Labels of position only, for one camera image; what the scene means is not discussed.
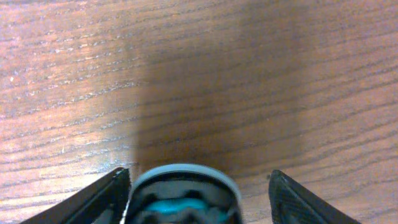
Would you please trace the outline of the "black round cap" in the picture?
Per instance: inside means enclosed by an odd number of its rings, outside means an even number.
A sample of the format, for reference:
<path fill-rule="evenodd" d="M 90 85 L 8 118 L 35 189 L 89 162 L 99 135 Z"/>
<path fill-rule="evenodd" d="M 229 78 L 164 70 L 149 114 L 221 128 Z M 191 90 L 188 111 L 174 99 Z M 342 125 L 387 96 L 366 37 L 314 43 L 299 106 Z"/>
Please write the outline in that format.
<path fill-rule="evenodd" d="M 123 223 L 243 224 L 241 193 L 223 172 L 198 164 L 169 164 L 134 180 Z"/>

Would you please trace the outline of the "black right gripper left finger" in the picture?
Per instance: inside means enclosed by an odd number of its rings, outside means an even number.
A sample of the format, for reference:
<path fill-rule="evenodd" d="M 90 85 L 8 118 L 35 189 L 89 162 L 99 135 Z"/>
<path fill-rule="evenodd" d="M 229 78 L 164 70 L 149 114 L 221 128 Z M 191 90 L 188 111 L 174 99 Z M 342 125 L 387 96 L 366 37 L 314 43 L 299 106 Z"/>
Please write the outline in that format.
<path fill-rule="evenodd" d="M 61 203 L 22 223 L 119 223 L 131 188 L 129 170 L 118 167 Z"/>

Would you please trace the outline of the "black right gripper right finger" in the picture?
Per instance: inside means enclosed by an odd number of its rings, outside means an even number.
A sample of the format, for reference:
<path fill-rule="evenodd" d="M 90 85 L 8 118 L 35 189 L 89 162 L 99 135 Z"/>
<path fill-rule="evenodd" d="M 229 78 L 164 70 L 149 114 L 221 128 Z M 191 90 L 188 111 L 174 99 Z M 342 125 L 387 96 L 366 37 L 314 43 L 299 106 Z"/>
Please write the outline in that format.
<path fill-rule="evenodd" d="M 360 224 L 280 170 L 272 171 L 269 200 L 276 224 Z"/>

